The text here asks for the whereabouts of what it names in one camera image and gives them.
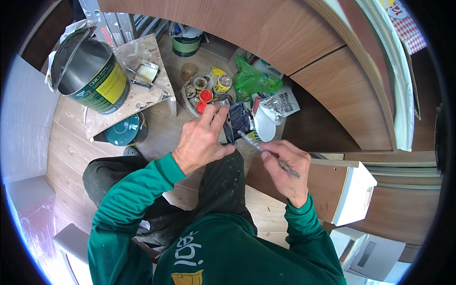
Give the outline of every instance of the laminate flooring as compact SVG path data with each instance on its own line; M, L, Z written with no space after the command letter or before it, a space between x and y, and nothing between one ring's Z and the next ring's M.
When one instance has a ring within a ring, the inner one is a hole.
M184 81L180 77L182 64L194 63L199 70L215 66L232 75L226 61L233 47L217 47L218 42L201 45L196 55L188 58L176 56L171 50L171 38L163 36L159 48L166 71L177 97ZM223 50L219 56L213 51ZM171 117L166 102L154 105L143 111L149 133L138 149L148 159L163 157L175 149L179 142L182 126L192 119L179 104L177 117ZM85 136L81 105L61 96L57 104L49 143L48 170L45 179L56 193L55 224L59 232L70 223L86 233L90 233L93 215L97 208L89 199L82 183L82 174L87 164L96 158L120 156L123 147L106 143L91 143ZM275 139L280 139L283 128L278 128ZM244 172L247 174L255 150L244 140L238 140L237 149L244 157ZM187 178L178 182L175 188L164 194L173 205L184 210L193 209L197 203L197 189L204 168L194 171ZM279 202L249 186L246 187L246 206L258 227L258 236L273 243L288 247L287 222L284 219L285 204Z

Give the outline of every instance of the person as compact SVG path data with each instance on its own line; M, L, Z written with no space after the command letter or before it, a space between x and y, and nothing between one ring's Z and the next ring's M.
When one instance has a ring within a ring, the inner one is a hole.
M227 106L208 105L200 118L184 124L176 149L150 163L132 148L126 156L90 162L83 183L98 206L88 241L94 284L346 283L307 188L311 157L286 140L263 143L261 158L288 198L290 249L256 236L245 206L242 156L235 146L218 142L227 113ZM204 165L196 208L184 211L168 203L162 194ZM133 237L162 252L154 274Z

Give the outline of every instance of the fingernail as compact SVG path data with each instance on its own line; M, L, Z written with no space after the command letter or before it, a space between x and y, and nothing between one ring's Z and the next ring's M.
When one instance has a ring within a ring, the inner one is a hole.
M268 158L269 155L270 155L270 154L269 154L269 151L263 151L263 152L261 153L261 159L262 159L262 160L265 160L266 158Z

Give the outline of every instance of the green sweatshirt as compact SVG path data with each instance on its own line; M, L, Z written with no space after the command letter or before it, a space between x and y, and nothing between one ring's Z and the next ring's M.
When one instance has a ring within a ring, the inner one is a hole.
M160 257L152 280L149 256L131 239L146 208L185 176L168 153L115 184L95 213L88 263L103 284L345 284L332 241L307 203L286 205L290 249L254 235L244 218L209 214L189 225Z

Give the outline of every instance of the white plastic bottle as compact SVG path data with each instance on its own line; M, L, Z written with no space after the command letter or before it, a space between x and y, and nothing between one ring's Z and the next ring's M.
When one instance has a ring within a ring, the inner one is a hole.
M281 72L279 69L273 67L272 65L268 64L261 58L257 59L253 63L253 67L261 71L262 73L268 74L268 75L273 75L277 77L278 79L282 79L283 77L283 72Z

